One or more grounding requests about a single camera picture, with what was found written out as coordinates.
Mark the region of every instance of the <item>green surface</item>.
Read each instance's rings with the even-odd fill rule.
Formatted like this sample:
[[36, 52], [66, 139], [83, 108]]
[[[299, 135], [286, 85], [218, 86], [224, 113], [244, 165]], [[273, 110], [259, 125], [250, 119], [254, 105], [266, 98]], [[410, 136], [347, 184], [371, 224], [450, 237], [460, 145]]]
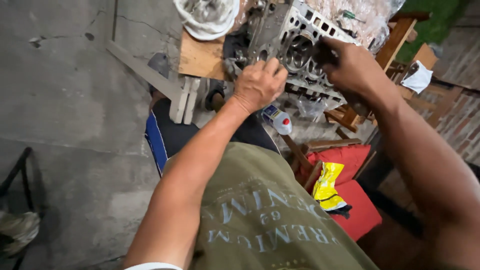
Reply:
[[417, 38], [400, 48], [396, 61], [410, 62], [423, 43], [441, 44], [448, 36], [450, 27], [465, 13], [468, 3], [468, 0], [407, 0], [401, 11], [427, 11], [433, 12], [433, 15], [430, 20], [415, 25]]

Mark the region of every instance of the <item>plastic bottle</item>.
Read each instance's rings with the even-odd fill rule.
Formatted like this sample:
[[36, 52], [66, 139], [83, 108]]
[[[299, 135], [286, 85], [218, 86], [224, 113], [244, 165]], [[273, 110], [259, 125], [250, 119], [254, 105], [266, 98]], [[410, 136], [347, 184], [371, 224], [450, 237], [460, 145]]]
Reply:
[[288, 113], [270, 104], [262, 110], [262, 118], [265, 123], [275, 128], [281, 135], [292, 132], [292, 121]]

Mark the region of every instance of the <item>white cloth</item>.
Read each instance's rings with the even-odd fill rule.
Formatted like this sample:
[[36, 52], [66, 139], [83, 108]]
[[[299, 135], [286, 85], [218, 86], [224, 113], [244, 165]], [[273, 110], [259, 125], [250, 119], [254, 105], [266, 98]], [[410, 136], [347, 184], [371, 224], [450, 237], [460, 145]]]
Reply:
[[173, 0], [185, 29], [198, 40], [214, 40], [232, 28], [240, 0]]
[[418, 60], [417, 64], [419, 65], [419, 69], [417, 70], [417, 72], [415, 72], [407, 79], [403, 79], [401, 85], [408, 87], [420, 94], [420, 92], [422, 92], [430, 83], [433, 71], [428, 70]]
[[125, 270], [156, 270], [156, 269], [172, 269], [172, 270], [182, 270], [182, 268], [175, 266], [173, 264], [164, 263], [164, 262], [147, 262], [132, 267], [128, 267]]

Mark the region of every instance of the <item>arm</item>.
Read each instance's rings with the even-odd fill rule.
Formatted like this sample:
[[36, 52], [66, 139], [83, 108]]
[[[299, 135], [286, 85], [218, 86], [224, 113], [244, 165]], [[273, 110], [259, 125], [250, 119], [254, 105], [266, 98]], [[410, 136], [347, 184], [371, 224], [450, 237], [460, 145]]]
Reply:
[[227, 143], [251, 113], [280, 95], [286, 78], [287, 71], [279, 69], [277, 59], [244, 69], [233, 97], [182, 148], [156, 186], [125, 258], [125, 268], [147, 262], [188, 268], [200, 224], [202, 195]]
[[328, 79], [371, 105], [387, 153], [402, 173], [415, 203], [432, 225], [441, 262], [478, 269], [480, 184], [466, 163], [401, 97], [364, 48], [326, 41], [340, 56], [327, 65]]

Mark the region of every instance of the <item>person's left hand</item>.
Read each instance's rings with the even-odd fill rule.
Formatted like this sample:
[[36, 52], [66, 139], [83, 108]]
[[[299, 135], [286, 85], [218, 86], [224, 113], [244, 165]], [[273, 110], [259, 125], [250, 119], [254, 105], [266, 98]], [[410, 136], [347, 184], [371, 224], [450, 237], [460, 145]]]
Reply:
[[249, 114], [274, 101], [285, 90], [288, 71], [277, 58], [258, 61], [246, 66], [235, 82], [231, 99], [237, 101]]

